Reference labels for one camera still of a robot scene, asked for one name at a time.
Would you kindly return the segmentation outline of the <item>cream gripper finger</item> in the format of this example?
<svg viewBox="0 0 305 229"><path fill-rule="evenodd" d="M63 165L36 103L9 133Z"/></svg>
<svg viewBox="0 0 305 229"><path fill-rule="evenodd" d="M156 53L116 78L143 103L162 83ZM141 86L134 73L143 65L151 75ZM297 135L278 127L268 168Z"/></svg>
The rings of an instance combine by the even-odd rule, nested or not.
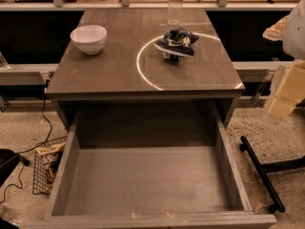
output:
<svg viewBox="0 0 305 229"><path fill-rule="evenodd" d="M278 124L288 117L305 99L305 61L295 60L290 66L280 66L273 77L271 94L264 106L263 118Z"/></svg>

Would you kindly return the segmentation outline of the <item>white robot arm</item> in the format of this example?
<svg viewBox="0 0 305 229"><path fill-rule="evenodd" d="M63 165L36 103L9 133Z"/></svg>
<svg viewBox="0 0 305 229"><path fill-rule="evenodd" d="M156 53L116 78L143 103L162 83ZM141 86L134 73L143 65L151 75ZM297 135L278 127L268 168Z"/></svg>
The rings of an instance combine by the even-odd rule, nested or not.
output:
<svg viewBox="0 0 305 229"><path fill-rule="evenodd" d="M283 51L294 59L289 67L274 74L274 92L266 108L266 118L279 123L305 99L305 0L263 32L271 41L281 41Z"/></svg>

